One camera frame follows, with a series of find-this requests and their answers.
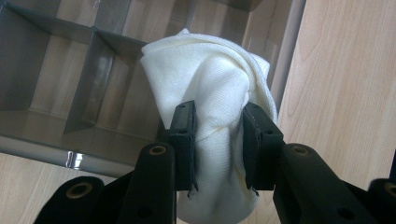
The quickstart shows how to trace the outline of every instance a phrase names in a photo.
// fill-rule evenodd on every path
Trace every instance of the crumpled fabric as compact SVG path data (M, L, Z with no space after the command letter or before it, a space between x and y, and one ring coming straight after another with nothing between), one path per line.
M198 191L180 192L177 216L188 223L237 223L255 208L242 157L241 112L261 106L276 122L266 79L269 63L233 42L188 30L146 45L141 63L164 127L177 105L194 100Z

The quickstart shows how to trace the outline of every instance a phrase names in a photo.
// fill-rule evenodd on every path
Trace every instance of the wooden surface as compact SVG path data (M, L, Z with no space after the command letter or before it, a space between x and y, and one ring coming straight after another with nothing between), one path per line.
M307 0L278 126L314 148L345 181L387 177L396 148L396 2ZM0 155L0 223L32 223L82 172ZM243 223L277 223L262 193Z
M36 216L67 180L81 175L113 178L71 170L0 153L0 223L34 223Z

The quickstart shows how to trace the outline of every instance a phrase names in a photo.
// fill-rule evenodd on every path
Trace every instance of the fabric fold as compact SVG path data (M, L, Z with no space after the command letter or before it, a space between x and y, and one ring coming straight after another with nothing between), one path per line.
M180 193L177 216L201 224L243 220L257 196L245 184L241 112L252 102L276 122L275 102L266 85L268 62L230 41L188 30L142 50L141 63L165 128L177 105L195 101L199 191Z

